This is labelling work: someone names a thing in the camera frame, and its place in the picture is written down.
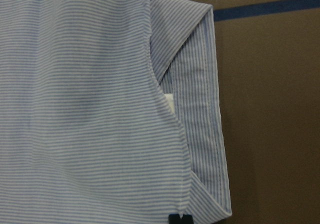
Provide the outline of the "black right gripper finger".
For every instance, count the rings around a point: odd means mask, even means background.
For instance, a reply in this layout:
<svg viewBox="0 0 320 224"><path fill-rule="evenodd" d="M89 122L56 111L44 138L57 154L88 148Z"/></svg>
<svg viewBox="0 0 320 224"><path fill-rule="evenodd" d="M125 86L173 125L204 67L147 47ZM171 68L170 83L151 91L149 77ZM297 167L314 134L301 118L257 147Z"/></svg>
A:
<svg viewBox="0 0 320 224"><path fill-rule="evenodd" d="M190 214L170 214L168 216L168 224L193 224L193 216Z"/></svg>

